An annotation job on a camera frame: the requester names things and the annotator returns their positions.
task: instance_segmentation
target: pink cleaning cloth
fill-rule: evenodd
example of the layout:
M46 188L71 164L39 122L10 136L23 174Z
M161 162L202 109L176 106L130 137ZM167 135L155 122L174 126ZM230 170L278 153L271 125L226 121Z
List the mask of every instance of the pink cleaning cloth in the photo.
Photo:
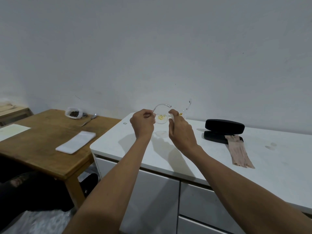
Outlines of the pink cleaning cloth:
M232 164L244 168L255 168L250 161L245 150L244 142L240 140L238 135L226 135L225 138L229 143L229 151L232 157Z

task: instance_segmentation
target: white tabletop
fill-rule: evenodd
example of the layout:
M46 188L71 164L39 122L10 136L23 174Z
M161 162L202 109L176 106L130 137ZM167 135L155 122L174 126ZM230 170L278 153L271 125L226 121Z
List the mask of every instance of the white tabletop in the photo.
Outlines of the white tabletop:
M129 122L132 115L128 115L90 145L92 153L120 160L135 141ZM312 214L311 135L245 128L240 136L243 137L248 157L255 166L255 169L250 169L233 165L225 144L203 138L205 122L187 121L193 127L197 143L211 157L302 212ZM141 167L208 185L197 167L173 145L168 137L168 126L169 122L155 124Z

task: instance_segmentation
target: floor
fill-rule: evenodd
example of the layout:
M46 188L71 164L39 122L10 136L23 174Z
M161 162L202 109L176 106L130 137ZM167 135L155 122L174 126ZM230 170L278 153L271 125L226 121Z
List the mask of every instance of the floor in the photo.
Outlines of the floor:
M97 173L93 163L78 180L84 180L91 173ZM1 234L58 234L62 233L71 217L75 214L75 208L68 212L61 210L30 212L26 211L12 221Z

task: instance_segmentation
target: sheet of paper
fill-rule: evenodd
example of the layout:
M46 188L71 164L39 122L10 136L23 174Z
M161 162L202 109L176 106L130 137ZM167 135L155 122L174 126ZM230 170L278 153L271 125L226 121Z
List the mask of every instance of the sheet of paper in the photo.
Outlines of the sheet of paper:
M2 127L0 128L0 141L10 138L28 129L30 129L30 127L20 126L17 124Z
M76 135L66 143L60 145L55 150L69 154L75 153L78 149L86 145L95 136L96 134L93 132L80 131L78 135Z

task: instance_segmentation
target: white wall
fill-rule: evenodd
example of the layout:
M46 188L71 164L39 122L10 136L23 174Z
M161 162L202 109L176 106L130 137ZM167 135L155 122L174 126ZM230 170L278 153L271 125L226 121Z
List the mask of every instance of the white wall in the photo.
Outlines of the white wall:
M312 0L0 0L0 98L312 134Z

